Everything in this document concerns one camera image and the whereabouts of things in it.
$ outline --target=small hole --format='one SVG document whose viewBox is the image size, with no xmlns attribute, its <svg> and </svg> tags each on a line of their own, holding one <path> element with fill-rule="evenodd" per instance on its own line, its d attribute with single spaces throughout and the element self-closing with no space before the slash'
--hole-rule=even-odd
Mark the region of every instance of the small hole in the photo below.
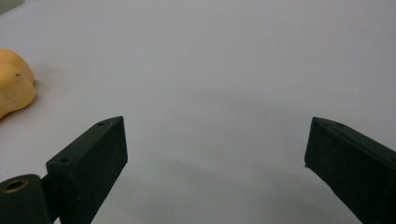
<svg viewBox="0 0 396 224">
<path fill-rule="evenodd" d="M 8 185 L 6 185 L 5 188 L 2 189 L 4 193 L 12 193 L 15 191 L 18 191 L 20 189 L 23 189 L 24 187 L 27 186 L 29 181 L 27 179 L 21 179 L 21 180 L 15 180 Z"/>
<path fill-rule="evenodd" d="M 70 158 L 70 157 L 64 157 L 64 158 L 61 158 L 61 162 L 63 162 L 63 163 L 68 163 L 68 162 L 70 162 L 72 159 Z"/>
<path fill-rule="evenodd" d="M 23 183 L 19 180 L 13 183 L 10 183 L 9 185 L 6 186 L 6 190 L 14 190 L 22 186 Z"/>
</svg>

